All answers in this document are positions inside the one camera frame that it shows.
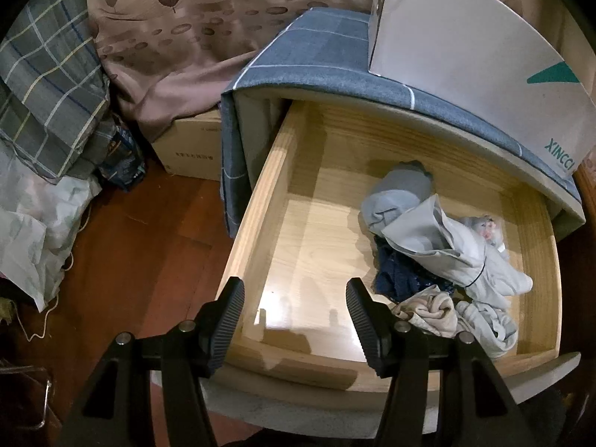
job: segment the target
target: red wooden floor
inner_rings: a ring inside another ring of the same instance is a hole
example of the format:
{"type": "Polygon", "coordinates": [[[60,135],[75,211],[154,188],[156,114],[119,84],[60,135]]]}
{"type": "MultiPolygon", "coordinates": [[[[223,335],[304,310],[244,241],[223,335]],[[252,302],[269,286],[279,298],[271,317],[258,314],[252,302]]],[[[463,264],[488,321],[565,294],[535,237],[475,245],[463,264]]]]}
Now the red wooden floor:
{"type": "MultiPolygon", "coordinates": [[[[51,405],[64,419],[117,333],[164,333],[214,299],[231,246],[219,183],[170,176],[150,161],[145,180],[131,192],[106,189],[94,200],[45,339],[27,343],[16,322],[10,328],[14,361],[51,370],[51,405]]],[[[20,312],[28,333],[40,333],[43,315],[24,306],[20,312]]],[[[158,387],[152,388],[152,407],[157,446],[168,446],[158,387]]],[[[258,430],[216,414],[212,424],[220,445],[258,430]]],[[[48,436],[56,430],[50,427],[48,436]]]]}

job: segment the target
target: drawer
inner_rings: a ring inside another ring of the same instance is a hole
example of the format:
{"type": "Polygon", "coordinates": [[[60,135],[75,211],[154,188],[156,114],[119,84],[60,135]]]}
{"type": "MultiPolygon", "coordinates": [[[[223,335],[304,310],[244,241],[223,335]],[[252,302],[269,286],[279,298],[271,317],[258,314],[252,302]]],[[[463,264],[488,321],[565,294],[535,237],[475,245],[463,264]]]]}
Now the drawer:
{"type": "MultiPolygon", "coordinates": [[[[504,221],[510,261],[533,279],[511,298],[516,348],[495,361],[503,376],[558,356],[561,283],[543,196],[470,150],[360,111],[294,101],[272,145],[234,242],[221,287],[238,276],[245,304],[226,362],[295,383],[385,392],[365,362],[346,307],[346,283],[370,287],[373,239],[363,198],[399,161],[418,159],[443,208],[504,221]]],[[[439,387],[432,372],[429,390],[439,387]]]]}

